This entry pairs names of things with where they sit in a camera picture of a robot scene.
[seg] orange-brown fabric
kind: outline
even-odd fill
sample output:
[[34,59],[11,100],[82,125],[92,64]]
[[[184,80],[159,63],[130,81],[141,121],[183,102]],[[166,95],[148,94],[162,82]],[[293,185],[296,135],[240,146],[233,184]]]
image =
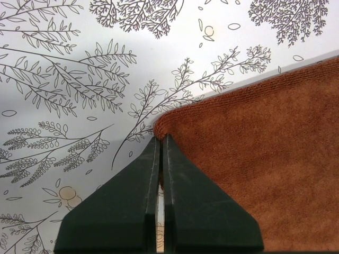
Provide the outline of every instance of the orange-brown fabric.
[[339,250],[339,58],[168,112],[154,133],[257,219],[265,251]]

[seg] leaf illustration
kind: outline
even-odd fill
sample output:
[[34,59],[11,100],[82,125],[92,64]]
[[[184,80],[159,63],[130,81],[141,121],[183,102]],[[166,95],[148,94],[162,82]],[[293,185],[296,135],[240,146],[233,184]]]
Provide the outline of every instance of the leaf illustration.
[[20,19],[18,17],[8,17],[7,20],[15,22],[15,23],[19,23],[19,22],[25,22],[26,20],[24,19]]
[[16,10],[17,10],[17,8],[16,8],[14,5],[12,5],[12,4],[9,4],[9,3],[6,3],[6,2],[1,2],[1,4],[2,4],[3,6],[5,6],[6,8],[9,8],[9,9],[16,9]]
[[49,204],[59,203],[60,201],[61,199],[58,199],[58,198],[44,200],[45,203],[49,203]]
[[11,216],[10,214],[2,214],[0,216],[1,223],[11,224],[11,225],[20,225],[25,223],[25,219],[23,218],[22,214],[14,214]]
[[233,84],[233,81],[227,80],[226,77],[232,77],[235,71],[239,71],[241,74],[248,72],[262,73],[271,61],[271,50],[261,45],[249,47],[242,61],[238,60],[238,55],[240,54],[238,47],[229,49],[229,51],[230,54],[224,53],[218,56],[217,60],[211,63],[213,70],[209,73],[205,71],[200,79],[195,81],[191,79],[191,74],[194,73],[191,65],[194,62],[190,58],[186,58],[180,67],[172,71],[174,82],[173,86],[168,90],[159,89],[159,84],[154,80],[150,80],[143,89],[140,89],[135,94],[135,98],[140,102],[140,105],[137,106],[131,103],[131,110],[128,114],[136,119],[136,125],[130,130],[116,151],[113,157],[112,169],[117,154],[126,141],[140,143],[142,139],[145,139],[146,135],[152,135],[152,126],[145,123],[150,116],[167,112],[183,105],[196,103],[203,99],[203,96],[194,98],[189,90],[190,87],[210,88],[216,93],[222,93],[223,90]]
[[201,21],[201,19],[198,19],[198,21],[199,21],[199,28],[200,28],[200,31],[202,32],[202,21]]
[[18,200],[18,199],[21,199],[22,197],[9,197],[9,198],[6,198],[6,200],[8,201],[14,201],[14,200]]
[[56,181],[56,183],[55,183],[55,187],[56,187],[56,188],[59,188],[60,182],[61,182],[61,179],[59,178],[59,179]]
[[298,56],[298,55],[294,55],[294,56],[293,56],[293,60],[296,61],[296,62],[303,61],[303,59],[304,59],[303,57]]
[[115,5],[113,1],[92,0],[90,12],[97,16],[97,22],[104,27],[112,28],[119,23],[125,32],[147,29],[159,39],[168,35],[169,23],[176,19],[183,2],[124,0]]
[[278,45],[287,40],[290,47],[298,39],[305,42],[312,31],[316,36],[323,33],[328,3],[328,0],[253,0],[248,14],[256,25],[271,24],[277,30]]
[[42,188],[42,189],[45,192],[47,192],[49,195],[53,196],[53,197],[57,197],[58,196],[58,194],[55,191],[51,190],[51,189],[47,189],[47,188]]

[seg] fern illustration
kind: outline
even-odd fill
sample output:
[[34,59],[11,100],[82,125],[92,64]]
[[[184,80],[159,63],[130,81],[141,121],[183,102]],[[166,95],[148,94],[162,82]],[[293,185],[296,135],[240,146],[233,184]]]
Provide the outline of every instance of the fern illustration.
[[107,28],[119,24],[125,32],[147,29],[155,38],[168,35],[183,6],[184,0],[93,0],[90,12]]
[[59,54],[70,54],[75,44],[70,44],[72,36],[78,36],[80,31],[66,24],[64,20],[55,23],[53,16],[68,18],[70,13],[80,14],[84,8],[76,4],[77,0],[17,0],[1,2],[6,8],[0,14],[0,35],[4,33],[20,33],[26,42],[34,47],[42,46],[48,51],[55,50]]
[[43,244],[39,226],[56,213],[57,212],[54,212],[42,220],[33,222],[25,221],[22,214],[14,214],[13,216],[10,214],[0,215],[1,222],[9,224],[8,226],[2,227],[3,233],[1,234],[0,248],[5,250],[4,254],[8,253],[10,250],[14,250],[14,253],[17,253],[17,246],[19,246],[21,242],[23,242],[25,246],[22,249],[25,254],[51,253],[52,251],[46,249]]
[[[63,166],[64,172],[79,167],[85,161],[82,157],[83,154],[88,154],[87,163],[92,162],[110,144],[109,141],[102,139],[101,135],[111,125],[81,138],[69,138],[66,124],[45,121],[40,122],[38,126],[39,128],[18,128],[8,132],[8,135],[16,135],[4,143],[4,146],[8,146],[9,150],[28,148],[32,150],[44,149],[44,151],[27,157],[10,159],[8,151],[1,149],[0,152],[5,159],[0,162],[0,165],[7,164],[8,172],[0,175],[0,178],[13,177],[11,183],[17,183],[30,176],[21,185],[24,187],[34,183],[52,166]],[[68,155],[57,161],[53,154],[61,149],[66,150],[66,148],[68,148]]]
[[238,47],[229,51],[230,54],[218,56],[218,60],[211,63],[213,71],[210,73],[205,71],[195,81],[191,78],[191,75],[194,74],[191,69],[193,61],[186,58],[179,68],[172,71],[174,75],[173,87],[160,89],[159,84],[151,80],[144,89],[140,89],[140,93],[134,95],[140,105],[137,106],[132,103],[131,111],[128,114],[136,119],[136,124],[118,147],[113,157],[112,169],[117,154],[126,141],[141,142],[145,135],[152,134],[153,127],[147,124],[147,119],[150,116],[164,113],[182,105],[196,103],[203,99],[203,95],[194,98],[192,92],[189,91],[191,86],[199,86],[201,90],[209,87],[214,92],[221,93],[233,84],[228,77],[234,75],[236,69],[242,74],[248,72],[262,73],[267,67],[266,64],[271,61],[270,49],[260,45],[248,48],[247,58],[243,61],[238,61],[237,57],[240,54]]
[[328,0],[253,0],[248,11],[256,25],[268,22],[276,29],[278,45],[288,41],[288,47],[300,39],[323,33]]
[[[0,55],[0,60],[11,57],[10,52],[20,52],[26,56],[19,57],[13,64],[9,64],[10,60],[0,62],[0,82],[15,86],[25,100],[31,99],[37,109],[45,105],[49,112],[54,111],[59,118],[61,114],[76,117],[76,104],[83,109],[99,106],[103,111],[107,108],[113,113],[117,110],[122,112],[122,103],[118,100],[124,98],[123,91],[129,85],[129,74],[122,69],[137,62],[131,50],[125,52],[125,46],[120,48],[118,43],[113,43],[113,39],[105,52],[96,43],[94,54],[86,51],[86,57],[80,60],[9,49],[7,46],[0,47],[9,51]],[[37,56],[41,60],[30,60]]]

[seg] dark green plastic object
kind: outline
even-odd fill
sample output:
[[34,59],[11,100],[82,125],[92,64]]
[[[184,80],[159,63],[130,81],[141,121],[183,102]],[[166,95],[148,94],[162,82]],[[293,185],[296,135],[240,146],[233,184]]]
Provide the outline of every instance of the dark green plastic object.
[[180,151],[163,144],[165,252],[264,249],[257,221]]
[[55,253],[156,252],[159,153],[152,138],[137,159],[69,212]]

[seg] white wallpaper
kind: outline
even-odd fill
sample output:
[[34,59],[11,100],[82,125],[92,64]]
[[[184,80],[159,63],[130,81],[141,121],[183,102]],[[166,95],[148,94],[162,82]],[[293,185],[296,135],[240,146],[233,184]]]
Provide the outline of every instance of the white wallpaper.
[[334,0],[0,0],[0,253],[51,252],[65,214],[165,111],[339,55],[337,13]]

